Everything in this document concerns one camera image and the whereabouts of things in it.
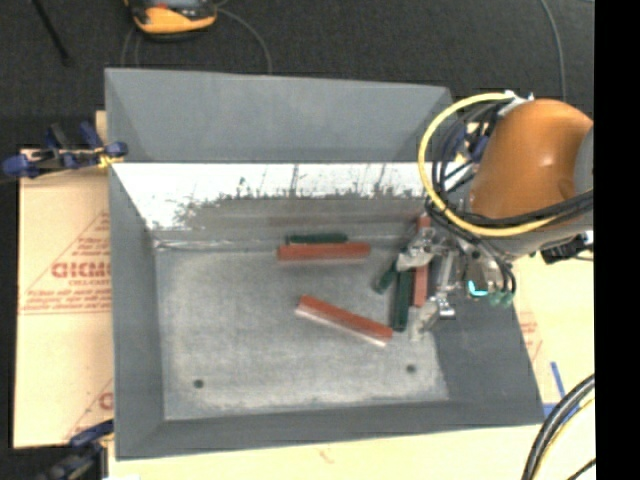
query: orange device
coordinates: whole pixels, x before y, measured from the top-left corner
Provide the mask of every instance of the orange device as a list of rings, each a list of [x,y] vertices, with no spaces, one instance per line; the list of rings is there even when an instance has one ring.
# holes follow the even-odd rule
[[[176,40],[210,27],[217,18],[209,0],[124,0],[136,26],[149,37]]]

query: gray bin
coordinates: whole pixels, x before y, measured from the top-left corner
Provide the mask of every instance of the gray bin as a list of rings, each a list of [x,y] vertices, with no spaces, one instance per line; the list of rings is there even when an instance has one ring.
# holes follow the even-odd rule
[[[156,457],[541,421],[513,308],[454,297],[419,342],[297,318],[311,294],[387,323],[372,286],[423,211],[415,166],[446,89],[163,70],[106,72],[116,453]],[[288,265],[291,233],[367,241]]]

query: black cable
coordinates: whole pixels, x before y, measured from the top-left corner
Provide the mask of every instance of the black cable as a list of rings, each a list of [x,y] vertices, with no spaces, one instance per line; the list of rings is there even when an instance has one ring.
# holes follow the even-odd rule
[[[47,15],[47,11],[45,11],[44,6],[42,5],[42,2],[40,2],[40,0],[31,0],[31,2],[35,6],[36,11],[38,11],[40,20],[42,21],[45,28],[47,29],[47,32],[49,33],[49,36],[51,37],[53,44],[57,48],[58,53],[60,54],[60,60],[62,61],[62,64],[67,67],[73,66],[73,58],[71,57],[71,55],[69,55],[69,52],[64,47],[64,44],[62,43],[62,39],[60,39],[60,36],[58,35],[58,32],[53,26],[53,23],[51,23],[51,20],[49,19],[49,16]]]
[[[458,134],[462,132],[466,133],[466,126],[469,122],[473,122],[482,116],[485,112],[489,112],[492,109],[499,108],[503,102],[488,103],[478,106],[476,109],[468,110],[464,114],[460,115],[458,119],[447,129],[444,137],[441,139],[439,148],[434,152],[432,164],[431,164],[431,183],[436,193],[441,196],[443,202],[446,201],[446,190],[442,183],[442,173],[445,171],[443,164],[447,163],[445,154],[449,153],[451,149],[451,142],[458,138]]]
[[[531,447],[521,480],[531,480],[539,466],[551,439],[558,429],[572,416],[575,407],[595,388],[595,374],[580,382],[549,413]]]
[[[535,220],[546,219],[549,217],[573,218],[576,215],[585,213],[593,209],[593,190],[589,190],[582,194],[578,194],[570,199],[566,199],[559,203],[534,210],[532,212],[515,215],[513,217],[504,217],[501,219],[492,219],[475,213],[463,213],[460,215],[465,221],[471,224],[477,224],[488,227],[504,227],[526,224]]]
[[[587,471],[589,471],[593,466],[596,465],[595,457],[587,462],[584,466],[582,466],[578,471],[576,471],[573,475],[571,475],[567,480],[578,480],[582,475],[584,475]]]

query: black cord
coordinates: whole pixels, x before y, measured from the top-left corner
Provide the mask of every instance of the black cord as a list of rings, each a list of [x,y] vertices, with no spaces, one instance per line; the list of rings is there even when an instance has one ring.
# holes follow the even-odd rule
[[[49,15],[47,14],[47,11],[45,11],[44,6],[42,5],[42,2],[40,2],[40,0],[31,0],[31,3],[35,6],[36,11],[38,11],[40,20],[42,21],[43,25],[47,29],[47,32],[49,33],[49,37],[51,37],[53,44],[55,45],[55,47],[58,50],[58,53],[60,54],[60,61],[62,62],[62,65],[66,67],[73,66],[74,64],[73,57],[69,55],[69,52],[67,51],[64,44],[62,43],[62,39],[60,39],[60,36],[58,35],[58,32],[53,26],[53,23],[51,23],[51,20],[49,19]]]
[[[444,187],[443,176],[446,172],[446,166],[449,164],[449,158],[451,155],[455,156],[455,143],[457,142],[460,133],[463,134],[463,138],[466,135],[466,127],[469,122],[476,121],[479,117],[487,115],[489,112],[497,112],[502,107],[504,102],[488,103],[478,106],[478,108],[469,110],[460,115],[458,119],[449,127],[444,137],[442,138],[439,148],[434,152],[432,165],[431,165],[431,183],[443,202],[447,203],[448,191]]]
[[[573,475],[571,475],[567,480],[578,480],[582,475],[584,475],[587,471],[589,471],[593,466],[596,465],[595,457],[587,462],[584,466],[582,466],[578,471],[576,471]]]
[[[558,429],[572,416],[573,409],[595,388],[595,374],[589,375],[580,382],[549,413],[531,447],[521,480],[531,480],[539,466],[540,460]]]

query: black carpet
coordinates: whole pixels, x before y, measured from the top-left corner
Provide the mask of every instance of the black carpet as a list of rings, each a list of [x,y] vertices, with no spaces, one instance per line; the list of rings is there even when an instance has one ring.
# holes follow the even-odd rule
[[[131,22],[121,0],[40,2],[72,64],[61,62],[31,0],[0,0],[2,157],[41,143],[54,121],[74,138],[79,122],[104,105],[106,66],[139,63],[238,73],[262,73],[267,66],[260,43],[228,14],[195,40],[160,44],[138,41],[136,35],[123,51]],[[224,9],[259,32],[274,74],[443,85],[455,98],[512,89],[521,95],[565,97],[594,113],[592,2],[230,0]],[[8,480],[31,478],[64,452],[9,450],[16,203],[15,185],[0,185],[0,478]]]

